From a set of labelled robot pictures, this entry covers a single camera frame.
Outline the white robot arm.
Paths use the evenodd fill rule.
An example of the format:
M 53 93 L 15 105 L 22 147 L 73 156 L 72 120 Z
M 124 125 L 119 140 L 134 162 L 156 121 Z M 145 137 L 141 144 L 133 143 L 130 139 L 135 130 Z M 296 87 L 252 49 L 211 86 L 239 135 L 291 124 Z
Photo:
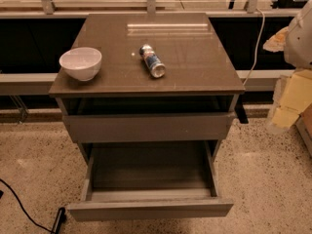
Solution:
M 276 83 L 273 105 L 267 117 L 271 134 L 287 131 L 312 103 L 312 0 L 290 24 L 270 37 L 263 45 L 269 52 L 283 52 L 286 63 L 295 71 Z

